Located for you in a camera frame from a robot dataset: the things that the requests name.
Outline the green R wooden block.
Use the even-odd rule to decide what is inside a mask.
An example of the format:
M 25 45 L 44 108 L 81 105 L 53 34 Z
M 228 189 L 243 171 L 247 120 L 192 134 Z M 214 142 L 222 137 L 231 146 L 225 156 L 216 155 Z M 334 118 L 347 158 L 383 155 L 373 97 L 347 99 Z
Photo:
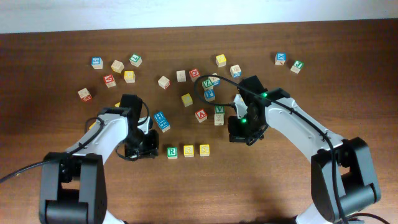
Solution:
M 177 159 L 178 158 L 178 149 L 176 147 L 168 147 L 167 148 L 167 158 L 168 159 Z

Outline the yellow plain wooden block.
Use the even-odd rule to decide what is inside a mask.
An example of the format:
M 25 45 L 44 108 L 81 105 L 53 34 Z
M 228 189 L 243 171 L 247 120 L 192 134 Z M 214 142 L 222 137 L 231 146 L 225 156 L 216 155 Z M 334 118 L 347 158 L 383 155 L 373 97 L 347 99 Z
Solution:
M 210 145 L 209 144 L 201 144 L 200 145 L 200 156 L 207 157 L 210 155 Z

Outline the yellow S wooden block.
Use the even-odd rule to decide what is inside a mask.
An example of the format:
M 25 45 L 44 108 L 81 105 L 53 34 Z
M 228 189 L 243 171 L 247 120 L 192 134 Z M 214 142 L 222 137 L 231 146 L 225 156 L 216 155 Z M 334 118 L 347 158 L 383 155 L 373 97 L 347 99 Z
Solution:
M 183 146 L 183 155 L 185 157 L 193 157 L 194 156 L 194 146 L 193 145 L 184 145 Z

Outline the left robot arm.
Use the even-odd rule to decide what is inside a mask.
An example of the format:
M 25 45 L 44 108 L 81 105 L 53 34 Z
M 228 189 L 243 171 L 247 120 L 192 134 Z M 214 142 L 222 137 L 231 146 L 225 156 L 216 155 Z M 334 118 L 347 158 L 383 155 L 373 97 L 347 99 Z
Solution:
M 94 126 L 65 152 L 50 152 L 42 167 L 39 220 L 41 223 L 121 223 L 108 211 L 104 164 L 124 146 L 119 157 L 134 162 L 159 154 L 159 135 L 147 105 L 124 94 L 118 107 L 104 108 Z

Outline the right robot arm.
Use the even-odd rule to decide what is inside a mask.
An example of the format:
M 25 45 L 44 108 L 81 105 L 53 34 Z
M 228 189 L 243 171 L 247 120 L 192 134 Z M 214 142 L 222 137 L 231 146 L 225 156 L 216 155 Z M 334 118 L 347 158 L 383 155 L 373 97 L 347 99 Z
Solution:
M 367 143 L 346 139 L 304 112 L 283 89 L 267 90 L 257 76 L 236 84 L 228 118 L 230 142 L 248 146 L 267 128 L 283 134 L 311 165 L 312 204 L 282 223 L 356 223 L 359 211 L 377 203 L 381 190 Z

